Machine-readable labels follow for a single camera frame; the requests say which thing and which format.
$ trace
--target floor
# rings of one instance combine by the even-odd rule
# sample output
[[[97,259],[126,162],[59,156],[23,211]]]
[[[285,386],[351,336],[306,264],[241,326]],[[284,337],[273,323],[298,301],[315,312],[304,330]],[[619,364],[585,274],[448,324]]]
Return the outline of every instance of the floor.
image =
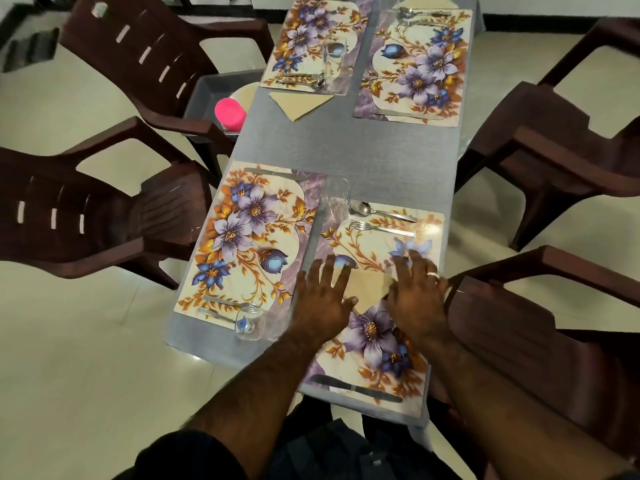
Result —
[[[29,20],[17,36],[55,26],[61,16]],[[550,34],[478,37],[464,139],[512,87],[538,80],[576,40]],[[221,72],[264,65],[244,40],[208,41],[204,48]],[[639,80],[639,60],[603,49],[558,90],[593,115],[594,130],[612,136],[638,115]],[[114,85],[62,47],[53,61],[0,74],[0,145],[14,150],[54,154],[134,114]],[[185,138],[161,133],[198,158]],[[133,142],[92,157],[80,169],[134,194],[165,165]],[[514,255],[507,244],[523,205],[521,193],[489,171],[471,180],[454,200],[445,274]],[[640,198],[584,201],[527,249],[542,244],[640,280]],[[180,279],[184,263],[164,267]],[[67,281],[0,262],[0,276],[2,478],[110,478],[156,437],[180,427],[235,372],[165,346],[173,292],[126,271],[111,268]],[[549,308],[561,327],[640,331],[637,309],[581,285],[542,277],[508,288]],[[334,413],[361,428],[356,413]],[[436,452],[465,480],[473,478],[437,430],[429,432]]]

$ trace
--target gray table cover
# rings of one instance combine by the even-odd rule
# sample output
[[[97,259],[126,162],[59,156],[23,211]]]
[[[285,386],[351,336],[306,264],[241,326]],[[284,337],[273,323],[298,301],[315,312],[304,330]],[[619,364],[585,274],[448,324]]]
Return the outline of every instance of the gray table cover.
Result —
[[[474,10],[475,31],[482,31],[479,1],[453,1],[460,8]],[[269,97],[272,89],[258,88],[231,160],[340,175],[350,182],[354,199],[443,213],[442,270],[461,124],[456,128],[432,127],[353,117],[360,76],[377,20],[378,11],[374,8],[346,96],[335,96],[292,123]],[[310,236],[303,269],[308,269],[313,261],[321,227],[317,224]],[[240,340],[232,330],[177,312],[172,312],[165,343],[208,362],[235,369],[247,366],[271,344],[268,340]],[[394,422],[425,426],[429,420],[426,402],[422,417],[418,419],[374,408],[311,385],[303,384],[300,392]]]

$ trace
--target finger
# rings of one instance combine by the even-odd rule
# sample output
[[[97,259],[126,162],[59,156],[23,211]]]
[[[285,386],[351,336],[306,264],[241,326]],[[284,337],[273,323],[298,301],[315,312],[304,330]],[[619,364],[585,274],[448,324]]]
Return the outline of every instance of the finger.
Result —
[[[305,291],[307,291],[307,281],[305,279],[306,277],[306,271],[300,271],[298,273],[298,277],[296,278],[296,289],[293,291],[294,295],[301,296]]]
[[[415,282],[424,282],[424,277],[427,274],[427,261],[420,256],[420,253],[416,250],[410,250],[409,256],[411,257],[411,276]]]
[[[316,259],[311,263],[311,268],[309,268],[309,286],[316,285],[318,281],[320,281],[320,266],[322,266],[322,259]]]
[[[353,311],[353,307],[358,304],[358,298],[356,296],[352,296],[347,298],[342,302],[342,313],[349,316]]]
[[[430,259],[426,260],[426,272],[427,273],[437,273],[438,272],[438,266],[435,265],[435,263],[433,261],[431,261]],[[438,279],[436,276],[432,275],[432,274],[427,274],[427,279],[426,279],[427,283],[430,285],[437,285],[438,284]]]
[[[398,276],[398,284],[405,286],[411,281],[411,274],[409,273],[409,266],[406,265],[406,261],[403,257],[394,256],[394,264],[396,265],[396,274]]]
[[[320,278],[320,284],[324,288],[331,288],[331,279],[333,277],[333,264],[335,263],[335,255],[329,254],[324,262],[324,269],[322,270],[322,278]]]
[[[438,291],[441,295],[444,296],[444,293],[447,292],[447,288],[449,287],[449,280],[446,278],[440,278],[438,280]]]
[[[398,300],[398,282],[394,280],[389,287],[389,295],[387,297],[387,303],[395,305]]]
[[[347,289],[347,283],[349,282],[349,276],[351,275],[351,267],[345,265],[340,272],[340,276],[338,276],[338,281],[335,282],[335,286],[333,289],[336,293],[339,293],[340,296],[344,295],[344,290]]]

